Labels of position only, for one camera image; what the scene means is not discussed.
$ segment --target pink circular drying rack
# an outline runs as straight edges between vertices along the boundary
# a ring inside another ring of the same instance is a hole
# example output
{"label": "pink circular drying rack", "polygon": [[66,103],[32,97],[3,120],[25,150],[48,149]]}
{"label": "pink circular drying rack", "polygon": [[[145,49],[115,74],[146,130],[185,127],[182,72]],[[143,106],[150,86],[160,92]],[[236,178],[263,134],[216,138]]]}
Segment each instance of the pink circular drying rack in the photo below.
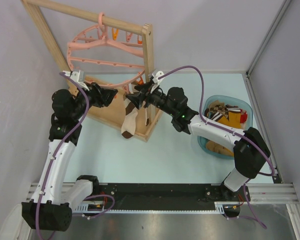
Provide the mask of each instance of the pink circular drying rack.
{"label": "pink circular drying rack", "polygon": [[[95,59],[71,56],[73,51],[88,50],[90,48],[106,46],[106,47],[113,47],[116,49],[121,49],[127,53],[130,53],[130,54],[140,57],[140,58],[144,57],[143,51],[140,49],[136,49],[136,48],[142,48],[141,44],[129,43],[131,34],[128,37],[126,37],[126,42],[115,41],[108,37],[108,27],[104,26],[102,24],[102,16],[103,15],[104,14],[102,12],[99,14],[99,19],[98,19],[99,24],[88,27],[87,29],[80,32],[77,36],[75,36],[71,42],[68,42],[66,60],[67,60],[67,63],[69,65],[69,68],[71,69],[71,71],[73,71],[75,69],[73,62],[92,63],[92,64],[97,64],[97,65],[108,65],[108,66],[113,66],[113,67],[125,67],[125,68],[131,68],[131,69],[140,69],[138,71],[138,74],[135,77],[125,80],[121,83],[117,83],[117,84],[109,83],[106,85],[100,84],[100,86],[103,88],[111,88],[112,89],[112,88],[123,87],[123,89],[126,92],[128,92],[129,91],[128,85],[133,83],[137,79],[141,78],[141,76],[145,73],[144,65],[136,65],[136,64],[129,64],[129,63],[113,62],[113,61],[102,61],[102,60],[95,60]],[[97,31],[98,39],[92,38],[92,36],[87,37],[87,33],[89,33],[90,31]]]}

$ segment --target light blue table surface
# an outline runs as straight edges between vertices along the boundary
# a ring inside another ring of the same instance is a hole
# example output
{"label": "light blue table surface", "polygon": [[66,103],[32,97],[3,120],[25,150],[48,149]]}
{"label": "light blue table surface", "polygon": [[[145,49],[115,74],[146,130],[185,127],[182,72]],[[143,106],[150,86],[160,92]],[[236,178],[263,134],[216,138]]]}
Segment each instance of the light blue table surface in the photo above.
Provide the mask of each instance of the light blue table surface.
{"label": "light blue table surface", "polygon": [[[112,83],[132,76],[96,75]],[[204,102],[212,95],[226,95],[250,104],[241,74],[204,74],[203,77]],[[172,74],[161,84],[164,92],[171,87],[182,87],[188,106],[199,111],[201,81],[198,74]],[[205,153],[197,136],[177,132],[167,114],[162,115],[148,142],[124,139],[118,130],[87,117],[64,181],[75,182],[80,175],[95,175],[102,183],[221,183],[234,166],[234,160]],[[270,173],[267,164],[262,171]],[[273,181],[271,177],[258,175],[250,183]]]}

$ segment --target teal plastic basket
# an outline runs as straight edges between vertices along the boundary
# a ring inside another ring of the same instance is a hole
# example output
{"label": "teal plastic basket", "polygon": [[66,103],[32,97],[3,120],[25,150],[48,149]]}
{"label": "teal plastic basket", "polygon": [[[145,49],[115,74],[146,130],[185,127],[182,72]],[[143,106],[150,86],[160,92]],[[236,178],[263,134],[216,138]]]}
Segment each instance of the teal plastic basket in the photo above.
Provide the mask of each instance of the teal plastic basket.
{"label": "teal plastic basket", "polygon": [[[245,130],[252,127],[252,120],[253,120],[254,116],[253,116],[253,111],[252,111],[251,106],[248,103],[246,103],[245,101],[239,100],[234,97],[223,96],[223,95],[213,95],[213,96],[209,97],[205,102],[204,108],[202,109],[203,114],[204,114],[205,110],[208,108],[208,106],[216,100],[219,100],[219,102],[224,103],[225,105],[229,104],[231,106],[238,106],[239,108],[245,110],[246,113],[248,114],[248,118],[246,120],[246,125],[245,125]],[[207,142],[208,142],[208,139],[206,139],[202,136],[198,136],[198,143],[199,143],[200,147],[202,148],[202,150],[205,151],[206,153],[216,156],[218,158],[222,158],[222,159],[234,159],[232,156],[226,156],[226,155],[216,153],[216,152],[206,149]]]}

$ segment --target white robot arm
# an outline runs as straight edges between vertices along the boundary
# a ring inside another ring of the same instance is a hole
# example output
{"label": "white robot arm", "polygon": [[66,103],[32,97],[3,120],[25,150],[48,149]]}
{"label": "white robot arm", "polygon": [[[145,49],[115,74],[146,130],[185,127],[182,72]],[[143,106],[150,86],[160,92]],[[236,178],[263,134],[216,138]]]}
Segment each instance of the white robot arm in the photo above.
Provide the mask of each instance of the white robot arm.
{"label": "white robot arm", "polygon": [[254,179],[270,156],[258,130],[252,127],[248,130],[237,129],[204,117],[188,107],[188,98],[182,88],[172,87],[164,94],[159,88],[164,77],[162,71],[154,71],[149,76],[149,82],[134,87],[138,93],[127,94],[126,97],[138,109],[145,102],[145,108],[154,105],[172,116],[171,123],[178,132],[201,136],[232,150],[235,168],[222,183],[225,195],[231,195],[249,179]]}
{"label": "white robot arm", "polygon": [[32,229],[36,229],[37,224],[41,230],[67,230],[72,211],[87,196],[99,193],[96,176],[80,176],[74,186],[64,194],[62,186],[69,160],[80,136],[82,119],[79,119],[91,106],[109,106],[118,90],[103,89],[95,82],[84,83],[85,76],[82,71],[65,71],[63,76],[81,89],[77,96],[72,96],[66,89],[58,90],[52,95],[54,113],[51,116],[46,162],[30,202],[21,203],[22,217]]}

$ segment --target wooden stand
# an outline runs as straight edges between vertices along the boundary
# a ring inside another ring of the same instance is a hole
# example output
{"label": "wooden stand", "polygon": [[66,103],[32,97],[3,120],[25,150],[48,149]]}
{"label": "wooden stand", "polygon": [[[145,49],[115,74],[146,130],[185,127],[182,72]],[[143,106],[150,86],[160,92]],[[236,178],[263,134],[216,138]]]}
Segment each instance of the wooden stand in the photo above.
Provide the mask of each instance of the wooden stand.
{"label": "wooden stand", "polygon": [[[46,47],[51,53],[53,59],[58,65],[60,71],[70,71],[70,68],[65,60],[41,10],[40,7],[47,8],[56,12],[74,16],[80,19],[85,19],[94,23],[98,23],[99,14],[90,11],[81,10],[72,6],[64,5],[50,0],[22,0],[24,8],[32,18],[37,29],[45,42]],[[154,70],[154,46],[153,46],[153,27],[151,24],[144,26],[136,25],[133,23],[121,21],[108,16],[102,17],[102,24],[108,27],[116,28],[122,31],[127,31],[142,37],[143,61],[145,68],[145,80],[149,81],[149,73]],[[86,81],[94,81],[96,83],[105,83],[97,78],[87,76]],[[68,82],[69,91],[72,94],[77,93],[74,85]],[[125,119],[125,107],[123,103],[122,89],[118,89],[117,97],[113,100],[109,107],[96,108],[92,107],[88,115],[106,125],[121,129]],[[145,111],[149,116],[149,125],[145,125]],[[148,141],[152,131],[158,122],[162,111],[148,107],[147,109],[140,109],[136,118],[135,136],[143,141]]]}

